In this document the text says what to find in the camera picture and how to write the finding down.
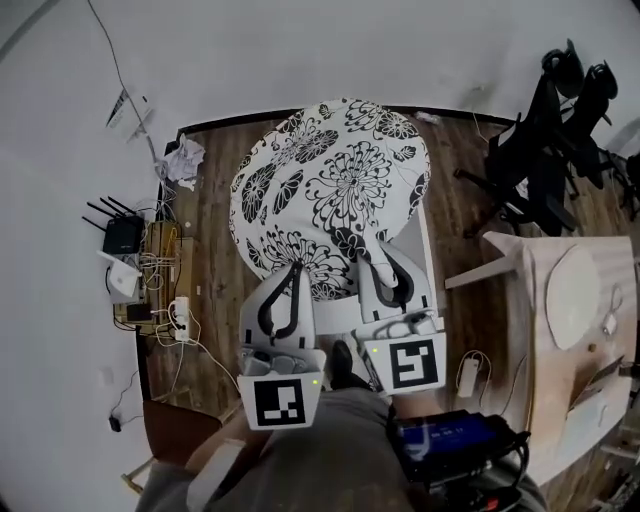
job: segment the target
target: white power adapter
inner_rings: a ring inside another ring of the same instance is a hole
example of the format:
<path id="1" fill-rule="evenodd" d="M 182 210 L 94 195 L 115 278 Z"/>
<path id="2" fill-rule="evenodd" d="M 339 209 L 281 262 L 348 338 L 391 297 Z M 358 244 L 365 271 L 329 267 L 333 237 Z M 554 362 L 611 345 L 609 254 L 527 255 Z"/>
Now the white power adapter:
<path id="1" fill-rule="evenodd" d="M 467 357 L 462 364 L 462 374 L 458 383 L 458 396 L 460 398 L 469 398 L 473 396 L 473 390 L 476 387 L 476 379 L 478 378 L 478 368 L 480 360 L 473 357 Z"/>

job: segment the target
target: wooden table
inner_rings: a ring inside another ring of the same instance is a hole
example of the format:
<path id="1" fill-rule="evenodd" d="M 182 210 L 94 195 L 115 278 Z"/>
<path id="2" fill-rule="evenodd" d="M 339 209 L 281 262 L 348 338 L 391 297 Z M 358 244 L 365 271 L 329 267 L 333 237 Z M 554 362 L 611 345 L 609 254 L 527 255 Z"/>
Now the wooden table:
<path id="1" fill-rule="evenodd" d="M 575 394 L 596 370 L 618 356 L 625 360 L 634 357 L 637 310 L 631 241 L 628 237 L 525 239 L 494 232 L 484 237 L 504 256 L 447 279 L 445 286 L 455 288 L 507 272 L 515 272 L 526 284 L 524 293 L 531 310 L 530 325 L 523 326 L 529 330 L 524 379 L 530 388 L 526 407 L 526 424 L 531 432 L 529 474 L 542 484 L 600 441 L 626 412 L 631 381 L 616 378 L 601 392 L 606 407 L 600 418 L 590 424 L 569 425 L 566 421 Z M 593 257 L 601 280 L 600 303 L 589 331 L 578 344 L 563 351 L 557 348 L 547 321 L 546 286 L 556 263 L 575 245 L 586 248 Z M 601 324 L 609 311 L 615 284 L 620 287 L 623 302 L 616 313 L 618 328 L 607 340 Z"/>

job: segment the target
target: crumpled paper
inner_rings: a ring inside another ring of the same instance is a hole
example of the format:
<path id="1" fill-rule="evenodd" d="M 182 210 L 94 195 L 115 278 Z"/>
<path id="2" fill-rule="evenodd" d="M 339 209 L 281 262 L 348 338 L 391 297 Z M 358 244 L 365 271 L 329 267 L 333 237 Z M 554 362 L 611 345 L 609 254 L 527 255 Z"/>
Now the crumpled paper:
<path id="1" fill-rule="evenodd" d="M 193 181 L 198 173 L 198 165 L 204 160 L 204 148 L 185 137 L 180 136 L 180 146 L 166 155 L 163 160 L 167 163 L 167 178 L 177 181 L 178 185 L 193 190 Z"/>

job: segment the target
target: power strip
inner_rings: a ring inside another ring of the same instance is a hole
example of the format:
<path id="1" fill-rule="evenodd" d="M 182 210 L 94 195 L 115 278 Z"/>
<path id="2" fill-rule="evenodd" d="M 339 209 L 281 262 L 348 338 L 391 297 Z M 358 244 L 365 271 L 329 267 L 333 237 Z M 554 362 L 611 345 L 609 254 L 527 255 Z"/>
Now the power strip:
<path id="1" fill-rule="evenodd" d="M 189 341 L 189 298 L 176 297 L 173 301 L 174 321 L 178 329 L 175 329 L 176 341 Z"/>

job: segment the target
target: black chair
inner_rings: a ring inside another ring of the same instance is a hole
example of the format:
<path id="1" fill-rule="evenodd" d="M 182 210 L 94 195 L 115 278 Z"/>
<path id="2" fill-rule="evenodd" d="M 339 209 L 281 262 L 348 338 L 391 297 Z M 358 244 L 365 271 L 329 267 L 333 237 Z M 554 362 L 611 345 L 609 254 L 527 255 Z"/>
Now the black chair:
<path id="1" fill-rule="evenodd" d="M 570 115 L 553 132 L 552 144 L 565 161 L 573 164 L 579 177 L 587 177 L 601 190 L 604 188 L 602 172 L 613 166 L 591 133 L 600 119 L 607 119 L 609 100 L 617 95 L 618 84 L 607 63 L 591 66 L 580 96 L 573 108 L 568 109 Z"/>
<path id="2" fill-rule="evenodd" d="M 484 225 L 502 211 L 502 219 L 509 222 L 516 234 L 519 225 L 537 223 L 551 236 L 562 229 L 573 231 L 577 223 L 564 209 L 567 169 L 561 158 L 550 148 L 553 134 L 562 126 L 558 88 L 563 95 L 575 97 L 584 75 L 571 41 L 564 52 L 554 50 L 543 59 L 543 74 L 538 81 L 526 118 L 489 141 L 482 179 L 462 169 L 456 178 L 472 181 L 494 200 L 489 212 L 479 222 L 465 230 L 464 237 L 474 237 Z M 517 185 L 528 178 L 528 197 L 521 195 Z"/>
<path id="3" fill-rule="evenodd" d="M 620 208 L 629 208 L 629 220 L 633 222 L 640 213 L 636 208 L 636 202 L 640 200 L 640 153 L 627 159 L 626 164 L 622 166 L 624 171 L 616 165 L 612 155 L 608 154 L 608 157 L 613 166 L 613 177 L 623 190 Z"/>

